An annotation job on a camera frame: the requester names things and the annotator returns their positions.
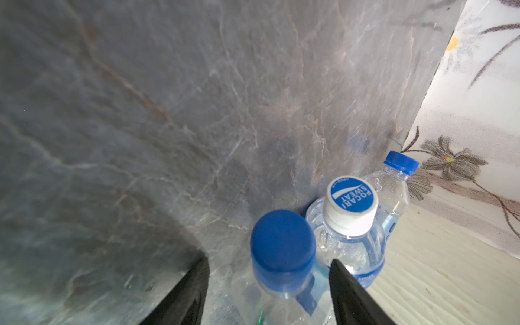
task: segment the marble wall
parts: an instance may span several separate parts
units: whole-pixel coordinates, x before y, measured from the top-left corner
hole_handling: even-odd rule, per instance
[[[202,249],[240,323],[255,221],[402,147],[462,5],[4,1],[2,318],[132,323]]]

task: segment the yellow flower center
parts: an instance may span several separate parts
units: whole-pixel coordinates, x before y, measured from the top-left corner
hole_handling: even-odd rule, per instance
[[[454,162],[455,159],[453,159],[452,157],[449,157],[449,156],[443,156],[443,159],[446,160],[446,162]]]
[[[450,43],[448,43],[448,47],[446,47],[446,52],[453,51],[457,46],[459,46],[459,39],[454,36],[450,39]]]

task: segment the clear plastic bottle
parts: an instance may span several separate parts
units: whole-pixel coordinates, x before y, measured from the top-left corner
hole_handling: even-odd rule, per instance
[[[300,215],[277,210],[251,233],[251,259],[233,274],[244,324],[323,325],[332,310],[329,270],[316,263],[316,240]]]
[[[390,151],[384,161],[384,168],[363,177],[378,193],[379,206],[376,219],[383,226],[388,240],[395,225],[410,204],[406,180],[415,173],[419,162],[402,153]]]
[[[360,178],[342,176],[327,187],[326,196],[307,209],[316,236],[317,258],[330,266],[337,258],[368,288],[383,268],[385,237],[375,221],[378,196]]]

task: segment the bottle label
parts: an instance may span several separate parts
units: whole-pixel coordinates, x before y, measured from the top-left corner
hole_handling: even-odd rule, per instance
[[[334,202],[349,212],[363,212],[374,203],[369,186],[355,178],[344,177],[335,181],[330,189]]]
[[[375,217],[385,231],[385,239],[388,240],[401,216],[379,205]]]
[[[321,263],[316,263],[309,285],[296,296],[296,301],[312,316],[323,294],[328,290],[329,269]]]
[[[354,278],[358,280],[359,284],[365,288],[368,289],[369,286],[374,283],[374,280],[378,277],[379,273],[381,273],[381,270],[383,269],[383,266],[385,265],[385,262],[383,262],[380,267],[375,269],[374,271],[366,274],[353,274]]]

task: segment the white bottle cap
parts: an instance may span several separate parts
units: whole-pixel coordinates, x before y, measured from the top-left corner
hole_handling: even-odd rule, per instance
[[[372,227],[379,199],[374,188],[354,176],[341,176],[327,186],[325,222],[349,237],[366,234]]]

